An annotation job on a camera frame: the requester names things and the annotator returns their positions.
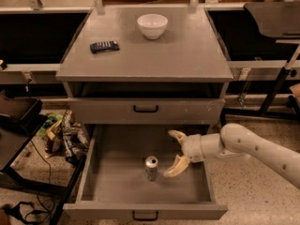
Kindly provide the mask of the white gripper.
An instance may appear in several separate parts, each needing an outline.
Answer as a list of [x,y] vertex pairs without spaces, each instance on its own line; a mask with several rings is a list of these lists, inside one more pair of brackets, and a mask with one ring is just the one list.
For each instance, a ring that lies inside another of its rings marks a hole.
[[183,156],[175,156],[173,165],[163,174],[165,177],[171,178],[181,174],[188,167],[190,162],[197,163],[204,161],[201,135],[187,136],[178,130],[169,130],[168,133],[181,145]]

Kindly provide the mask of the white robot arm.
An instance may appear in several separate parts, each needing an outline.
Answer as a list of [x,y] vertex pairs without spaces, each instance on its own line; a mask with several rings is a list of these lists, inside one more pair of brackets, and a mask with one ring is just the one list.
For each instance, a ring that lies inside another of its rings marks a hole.
[[239,124],[223,126],[219,133],[186,135],[178,130],[169,130],[176,139],[182,155],[176,155],[173,165],[165,171],[165,177],[175,177],[184,172],[190,163],[207,158],[229,160],[252,156],[300,188],[300,154],[284,146],[270,142]]

